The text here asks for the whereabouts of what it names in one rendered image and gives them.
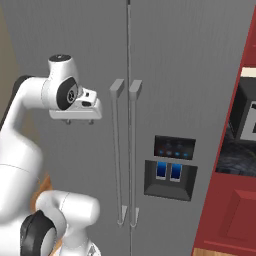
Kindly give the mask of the grey fridge door plain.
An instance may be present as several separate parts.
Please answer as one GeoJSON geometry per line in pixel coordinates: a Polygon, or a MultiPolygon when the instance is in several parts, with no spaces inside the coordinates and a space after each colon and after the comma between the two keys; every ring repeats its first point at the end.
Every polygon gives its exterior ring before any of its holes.
{"type": "MultiPolygon", "coordinates": [[[[0,0],[19,71],[45,76],[54,54],[71,55],[80,83],[97,92],[103,116],[67,125],[33,110],[33,136],[56,190],[90,195],[101,207],[87,230],[102,256],[130,256],[129,228],[117,224],[110,86],[127,77],[126,0],[0,0]]],[[[118,99],[122,203],[128,202],[127,96],[118,99]]]]}

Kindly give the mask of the red cabinet run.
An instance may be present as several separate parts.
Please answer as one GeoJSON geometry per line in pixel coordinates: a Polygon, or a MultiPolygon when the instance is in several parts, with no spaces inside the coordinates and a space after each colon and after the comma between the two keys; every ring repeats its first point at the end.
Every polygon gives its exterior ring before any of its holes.
{"type": "Polygon", "coordinates": [[[241,77],[256,78],[256,6],[200,218],[193,256],[256,256],[256,142],[235,140],[229,125],[241,77]]]}

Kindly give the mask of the black microwave oven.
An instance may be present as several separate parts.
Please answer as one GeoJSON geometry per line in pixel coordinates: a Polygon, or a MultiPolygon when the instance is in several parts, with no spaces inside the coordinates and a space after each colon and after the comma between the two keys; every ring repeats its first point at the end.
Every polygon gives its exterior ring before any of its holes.
{"type": "Polygon", "coordinates": [[[256,78],[240,78],[229,125],[235,140],[256,142],[256,78]]]}

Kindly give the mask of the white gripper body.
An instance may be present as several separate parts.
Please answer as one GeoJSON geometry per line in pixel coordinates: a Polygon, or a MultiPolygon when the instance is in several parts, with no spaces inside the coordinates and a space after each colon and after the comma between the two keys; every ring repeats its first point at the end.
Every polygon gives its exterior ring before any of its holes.
{"type": "Polygon", "coordinates": [[[102,104],[96,99],[92,107],[72,107],[66,111],[49,111],[52,119],[61,120],[98,120],[102,118],[102,104]]]}

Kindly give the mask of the grey fridge door with dispenser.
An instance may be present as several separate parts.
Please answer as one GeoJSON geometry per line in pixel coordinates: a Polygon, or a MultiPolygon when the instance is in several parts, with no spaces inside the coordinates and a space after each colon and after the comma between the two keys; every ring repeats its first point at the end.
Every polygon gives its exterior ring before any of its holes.
{"type": "Polygon", "coordinates": [[[190,256],[256,0],[131,0],[132,256],[190,256]]]}

